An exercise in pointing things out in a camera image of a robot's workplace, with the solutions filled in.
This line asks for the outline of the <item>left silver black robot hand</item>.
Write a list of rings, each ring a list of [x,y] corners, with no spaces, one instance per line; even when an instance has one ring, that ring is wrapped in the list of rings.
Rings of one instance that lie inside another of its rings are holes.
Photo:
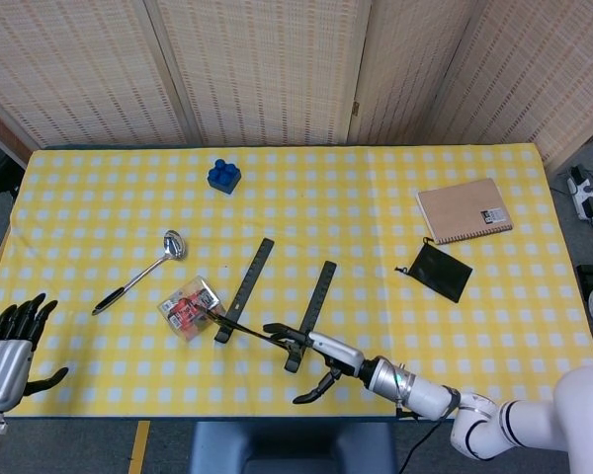
[[[48,378],[29,379],[45,323],[58,304],[44,300],[45,294],[40,293],[0,314],[0,413],[11,411],[24,397],[51,389],[69,372],[64,366]]]

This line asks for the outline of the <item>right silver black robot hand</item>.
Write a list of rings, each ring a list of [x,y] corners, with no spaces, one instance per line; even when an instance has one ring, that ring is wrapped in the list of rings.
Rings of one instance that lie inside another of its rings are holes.
[[[288,352],[285,369],[296,373],[307,348],[322,355],[329,371],[316,387],[308,393],[294,398],[296,405],[309,404],[319,399],[342,375],[359,377],[365,361],[363,353],[336,339],[314,331],[302,332],[282,323],[270,323],[263,326],[270,335],[269,341]]]

